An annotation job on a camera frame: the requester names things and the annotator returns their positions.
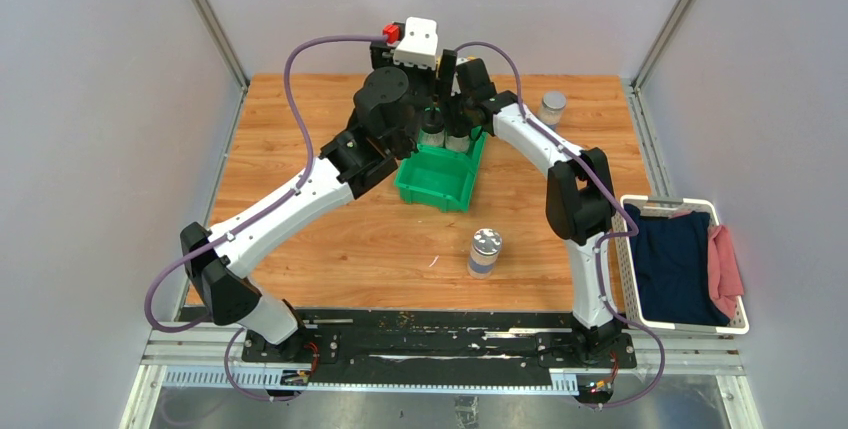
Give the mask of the black cap white powder jar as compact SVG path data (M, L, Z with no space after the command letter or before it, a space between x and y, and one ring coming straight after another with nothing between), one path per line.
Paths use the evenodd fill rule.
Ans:
M469 136L453 136L446 135L444 140L444 148L456 153L465 154L469 151L471 139Z

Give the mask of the black cap salt jar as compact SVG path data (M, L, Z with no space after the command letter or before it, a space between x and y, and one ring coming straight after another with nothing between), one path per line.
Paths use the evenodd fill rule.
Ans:
M430 147L443 147L445 122L437 108L428 108L422 114L419 143Z

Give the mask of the silver lid spice jar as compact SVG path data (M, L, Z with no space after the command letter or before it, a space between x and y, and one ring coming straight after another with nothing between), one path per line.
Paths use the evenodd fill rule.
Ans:
M547 127L556 130L567 105L567 97L559 91L546 92L536 112L536 117Z

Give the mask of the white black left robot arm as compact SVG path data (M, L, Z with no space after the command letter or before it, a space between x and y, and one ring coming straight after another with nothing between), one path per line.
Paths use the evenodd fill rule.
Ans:
M344 129L320 150L308 144L305 167L248 209L210 228L191 223L179 235L183 255L177 263L200 296L206 320L261 335L283 362L298 360L307 338L290 305L253 282L253 271L301 229L363 196L417 153L423 112L451 94L434 38L365 40L372 70L353 96Z

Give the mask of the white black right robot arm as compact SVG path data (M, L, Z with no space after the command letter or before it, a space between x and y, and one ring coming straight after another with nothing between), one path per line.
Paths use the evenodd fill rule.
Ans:
M598 365L621 333L609 293L605 237L612 229L615 197L606 154L567 141L517 94L498 91L479 58L448 51L441 57L438 75L450 76L456 84L454 89L439 86L449 97L450 115L509 144L545 176L546 220L565 243L573 283L571 352L584 366Z

